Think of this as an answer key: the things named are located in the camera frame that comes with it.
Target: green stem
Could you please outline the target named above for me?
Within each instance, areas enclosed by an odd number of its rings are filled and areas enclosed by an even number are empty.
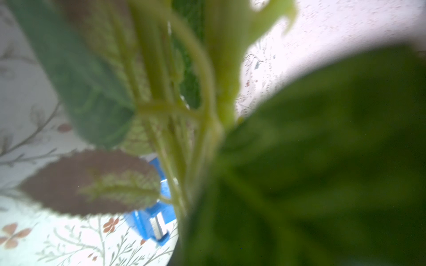
[[[178,114],[184,117],[185,119],[192,120],[196,123],[199,123],[201,121],[201,116],[196,111],[189,110],[185,106],[171,104],[161,100],[152,100],[150,102],[144,103],[138,108],[138,114],[141,117],[169,117],[173,114]]]
[[[117,18],[117,15],[113,11],[110,3],[105,4],[105,9],[108,13],[109,19],[111,20],[112,28],[114,31],[114,39],[117,42],[117,48],[120,54],[120,61],[123,63],[124,72],[126,73],[126,77],[129,81],[133,98],[135,99],[136,105],[140,105],[142,104],[142,97],[139,91],[138,81],[136,80],[136,75],[134,73],[132,63],[133,54],[126,43],[126,37],[124,36],[123,26],[120,20]]]
[[[228,131],[235,126],[234,104],[254,11],[247,0],[206,0],[205,14],[205,43],[216,71],[218,116]]]
[[[129,2],[130,13],[140,51],[144,58],[152,97],[155,100],[173,102],[169,73],[167,71],[158,25],[152,19],[150,13],[135,9],[130,3],[132,2]]]
[[[152,97],[154,100],[165,100],[173,103],[174,99],[164,55],[161,31],[157,24],[157,20],[154,19],[156,16],[152,14],[150,10],[135,8],[133,1],[129,1],[129,8],[136,31],[136,37],[141,48],[141,54],[144,58]],[[167,23],[162,24],[162,26],[167,28]],[[167,123],[163,123],[161,126],[162,130],[159,137],[157,137],[155,133],[151,134],[161,145],[156,147],[156,151],[158,152],[159,158],[163,160],[163,167],[170,168],[168,169],[170,176],[176,177],[179,182],[182,182],[184,173],[186,172],[186,162],[184,160],[182,148],[176,137],[173,116],[170,117]],[[158,149],[163,150],[163,141],[166,142],[165,147],[168,149],[168,152],[160,154]],[[182,195],[184,197],[184,193],[179,193],[178,195],[181,201],[184,200],[184,198],[182,199]]]
[[[287,26],[287,31],[291,29],[296,20],[297,8],[293,0],[270,0],[268,5],[261,11],[253,11],[253,13],[248,45],[254,43],[265,34],[281,16],[285,15],[289,18],[290,23]]]
[[[206,162],[211,161],[217,145],[224,136],[222,124],[216,117],[209,117],[208,114],[203,119],[196,137],[194,150],[190,157],[185,187],[191,202],[194,202],[194,189],[200,184],[201,172]]]
[[[163,0],[163,3],[165,7],[167,8],[167,10],[170,11],[172,8],[171,0]],[[164,56],[167,62],[167,68],[172,81],[171,86],[172,86],[174,101],[182,108],[187,109],[185,102],[181,99],[181,95],[179,91],[179,83],[181,82],[181,79],[182,79],[182,77],[180,76],[182,75],[179,75],[176,69],[175,52],[173,50],[173,45],[168,32],[168,27],[165,27],[164,25],[161,28],[161,38],[163,40],[163,49],[164,49]],[[173,137],[175,138],[174,142],[180,144],[180,146],[176,148],[176,151],[178,151],[179,153],[178,156],[182,156],[185,160],[185,167],[180,167],[180,165],[177,166],[181,170],[179,176],[181,177],[181,182],[183,183],[184,181],[182,180],[182,178],[184,177],[186,172],[186,165],[188,163],[188,154],[189,154],[189,146],[188,146],[189,140],[187,138],[188,129],[186,126],[186,120],[184,118],[172,116],[172,120],[173,120],[174,128],[175,128],[175,130],[173,130]]]
[[[156,18],[163,26],[167,26],[170,22],[173,33],[178,40],[186,46],[191,59],[198,68],[204,108],[212,115],[215,114],[216,95],[214,68],[203,45],[189,26],[174,12],[166,12],[164,8],[155,1],[129,0],[129,5],[131,9],[149,12],[149,14]]]
[[[181,192],[179,191],[179,188],[177,187],[174,181],[174,174],[172,171],[172,167],[170,166],[169,161],[167,160],[167,154],[165,153],[165,149],[163,148],[159,139],[155,135],[155,132],[152,129],[152,126],[149,121],[145,123],[145,129],[147,131],[149,139],[152,140],[153,142],[155,151],[158,154],[158,159],[160,160],[160,165],[167,178],[167,183],[169,184],[169,189],[170,189],[170,195],[171,195],[173,206],[176,213],[176,219],[178,220],[179,231],[182,232],[181,230],[182,222],[187,212],[186,204],[183,202],[183,198],[181,197]]]
[[[161,195],[161,194],[160,194],[160,196],[158,197],[158,199],[159,199],[160,201],[162,201],[163,203],[165,203],[165,204],[170,204],[170,205],[173,205],[173,204],[174,204],[173,200],[171,200],[171,199],[169,199],[169,198],[167,198],[167,197],[165,197],[165,196],[163,196],[163,195]]]

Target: blurry leaf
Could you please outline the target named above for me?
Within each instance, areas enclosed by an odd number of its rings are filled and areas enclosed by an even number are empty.
[[[208,172],[184,265],[426,265],[425,84],[391,46],[261,105]]]
[[[173,9],[184,17],[190,28],[201,42],[204,40],[204,0],[173,0]],[[185,47],[174,40],[184,62],[184,80],[180,84],[181,94],[190,108],[198,108],[201,104],[200,85],[192,68],[192,60]]]
[[[129,130],[134,106],[109,66],[43,0],[8,0],[82,138],[111,148]]]
[[[129,133],[120,144],[120,148],[126,153],[134,156],[141,156],[154,152],[151,142],[145,132],[144,121],[141,118],[135,117]]]
[[[47,165],[20,189],[61,214],[118,214],[155,204],[160,178],[145,160],[121,151],[95,150]]]
[[[421,58],[426,59],[426,51],[420,51],[418,54]]]
[[[31,107],[29,117],[31,123],[33,123],[39,129],[42,128],[44,123],[46,122],[46,115],[44,114],[44,110],[38,105],[33,105]]]
[[[125,63],[120,54],[119,38],[114,30],[112,17],[116,16],[128,50],[133,54],[132,66],[137,77],[139,91],[144,100],[149,100],[150,90],[142,58],[139,54],[132,22],[125,0],[54,0],[64,12],[67,20],[77,29],[85,43],[96,54],[105,59],[130,92]]]

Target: plant stem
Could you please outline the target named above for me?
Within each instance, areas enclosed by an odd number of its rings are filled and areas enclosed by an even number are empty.
[[[259,39],[280,16],[287,16],[290,20],[286,31],[291,29],[296,20],[297,8],[293,0],[270,0],[268,5],[261,11],[253,11],[253,19],[250,26],[250,36],[247,45],[254,43]]]
[[[188,195],[191,202],[195,200],[193,198],[193,190],[199,185],[202,169],[206,162],[211,161],[218,144],[224,136],[222,124],[216,117],[210,117],[207,114],[202,121],[185,178],[187,192],[192,193]]]
[[[199,123],[201,120],[201,116],[198,112],[189,110],[188,108],[181,105],[166,103],[161,100],[152,100],[148,103],[142,104],[138,108],[138,114],[141,117],[168,117],[173,114],[178,114],[184,117],[185,119],[189,119],[197,123]]]
[[[165,203],[165,204],[170,204],[170,205],[174,204],[173,200],[171,200],[171,199],[169,199],[169,198],[167,198],[167,197],[165,197],[165,196],[163,196],[161,194],[159,195],[158,199],[160,201],[162,201],[163,203]]]
[[[121,36],[121,39],[123,40],[119,46],[119,49],[121,49],[121,58],[124,61],[124,70],[126,73],[127,78],[129,79],[129,81],[133,80],[136,81],[136,75],[134,72],[134,69],[132,67],[132,63],[131,63],[131,58],[129,58],[129,54],[126,52],[128,51],[127,49],[127,45],[124,41],[124,36],[122,35],[122,31],[120,29],[118,29],[116,31],[116,34],[118,36]],[[154,83],[156,84],[156,82],[158,81],[158,79],[155,79],[152,77],[152,75],[155,75],[155,73],[151,73],[151,80],[154,80]],[[131,91],[133,94],[133,98],[135,100],[135,104],[136,104],[136,108],[138,109],[138,113],[140,114],[145,114],[147,112],[147,109],[144,108],[144,105],[142,103],[142,99],[141,99],[141,95],[137,86],[137,82],[129,82],[130,86],[131,86]],[[158,90],[152,90],[151,87],[151,92],[153,97],[156,96],[156,98],[160,98],[160,99],[164,99],[166,100],[168,97],[166,95],[163,95],[162,93],[160,93]],[[167,177],[167,181],[169,183],[169,188],[170,188],[170,194],[172,196],[172,200],[173,200],[173,206],[176,212],[176,218],[178,220],[178,226],[181,225],[181,222],[184,219],[185,213],[186,213],[186,206],[183,204],[181,197],[180,197],[180,191],[178,190],[178,188],[176,187],[176,184],[174,182],[174,175],[172,172],[172,169],[170,167],[169,164],[169,160],[167,158],[167,154],[165,154],[165,150],[163,149],[163,146],[160,142],[160,140],[157,138],[157,135],[155,134],[153,127],[152,127],[152,122],[147,120],[144,123],[144,128],[148,134],[149,139],[153,142],[155,150],[158,153],[158,157],[159,160],[164,168],[164,172],[166,173],[166,177]]]
[[[165,61],[163,43],[160,38],[160,28],[156,20],[152,18],[153,15],[149,10],[136,9],[131,3],[130,1],[130,13],[132,14],[141,54],[144,58],[151,95],[154,100],[165,100],[173,103],[173,93],[171,91],[171,82]],[[179,182],[182,182],[184,173],[186,172],[186,162],[184,161],[183,151],[176,137],[175,126],[171,124],[173,123],[172,118],[173,116],[170,117],[169,121],[162,124],[163,129],[161,130],[160,138],[161,141],[165,141],[167,144],[166,147],[169,153],[165,155],[168,155],[172,159],[171,167],[175,171],[174,176],[176,176]]]
[[[216,75],[217,110],[224,128],[235,126],[239,74],[253,10],[247,0],[206,0],[205,44]]]
[[[133,9],[149,12],[163,26],[167,26],[170,22],[175,36],[186,46],[191,59],[198,68],[204,108],[211,115],[216,115],[214,68],[203,45],[189,26],[174,12],[166,12],[155,1],[129,0],[129,5]]]

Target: leaf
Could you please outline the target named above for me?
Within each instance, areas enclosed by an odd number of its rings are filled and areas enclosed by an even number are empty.
[[[18,246],[18,241],[14,238],[11,238],[6,241],[6,244],[4,244],[5,249],[14,249]]]
[[[8,240],[7,237],[0,237],[0,245],[6,242],[6,240]]]
[[[262,104],[208,172],[184,265],[425,265],[425,84],[390,46]]]
[[[55,0],[64,12],[67,20],[78,30],[85,43],[96,54],[105,59],[130,92],[125,62],[121,57],[120,41],[114,29],[112,17],[121,22],[121,31],[125,45],[132,52],[131,63],[137,77],[137,85],[144,100],[149,100],[150,89],[145,67],[136,45],[127,3],[124,0]]]
[[[195,35],[204,41],[204,0],[173,0],[173,9],[181,15]],[[180,91],[190,108],[197,109],[201,104],[200,85],[193,71],[193,62],[185,47],[174,39],[174,45],[184,62],[184,80]]]
[[[42,128],[46,122],[46,115],[44,110],[41,109],[38,105],[33,105],[30,112],[30,120],[37,128]]]
[[[155,204],[160,178],[155,167],[138,157],[94,150],[48,164],[19,188],[60,214],[122,214]]]
[[[31,233],[31,228],[25,228],[24,230],[21,230],[18,233],[16,233],[13,237],[23,238],[29,235],[29,233]]]
[[[153,145],[146,134],[144,123],[145,122],[140,117],[135,116],[130,131],[120,144],[120,148],[123,151],[134,156],[141,156],[154,152]]]
[[[110,67],[46,1],[7,3],[79,135],[105,148],[120,143],[130,128],[134,106]]]
[[[15,233],[15,230],[16,230],[17,227],[18,227],[17,223],[11,223],[11,224],[5,225],[2,228],[2,231],[7,233],[8,235],[12,236]]]

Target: orange flower print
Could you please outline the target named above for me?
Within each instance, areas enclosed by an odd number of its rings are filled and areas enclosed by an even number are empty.
[[[31,232],[31,228],[25,228],[15,234],[17,227],[17,223],[11,223],[2,228],[2,231],[8,235],[7,237],[0,237],[0,245],[6,242],[6,244],[4,244],[5,249],[16,248],[18,246],[18,239],[26,237]]]
[[[118,224],[118,222],[120,221],[120,219],[113,219],[110,218],[109,221],[107,223],[104,224],[104,233],[112,233],[115,231],[115,226]]]
[[[72,125],[70,125],[68,123],[61,124],[61,125],[58,126],[57,130],[60,133],[67,133],[67,132],[72,130]]]

